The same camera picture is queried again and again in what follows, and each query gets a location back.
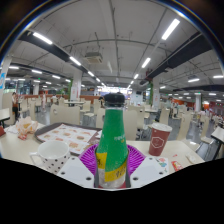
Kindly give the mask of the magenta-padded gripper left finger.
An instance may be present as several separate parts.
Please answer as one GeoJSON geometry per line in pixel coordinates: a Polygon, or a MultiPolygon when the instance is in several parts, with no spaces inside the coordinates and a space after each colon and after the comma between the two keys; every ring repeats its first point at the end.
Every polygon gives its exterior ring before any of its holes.
{"type": "Polygon", "coordinates": [[[71,156],[58,176],[84,188],[93,188],[97,173],[97,160],[93,145],[82,152],[78,157],[71,156]]]}

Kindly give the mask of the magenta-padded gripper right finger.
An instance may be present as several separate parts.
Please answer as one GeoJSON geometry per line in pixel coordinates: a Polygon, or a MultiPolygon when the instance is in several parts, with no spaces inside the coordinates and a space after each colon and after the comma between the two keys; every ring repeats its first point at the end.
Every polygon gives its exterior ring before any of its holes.
{"type": "Polygon", "coordinates": [[[128,146],[126,186],[140,188],[169,174],[168,159],[145,156],[134,146],[128,146]]]}

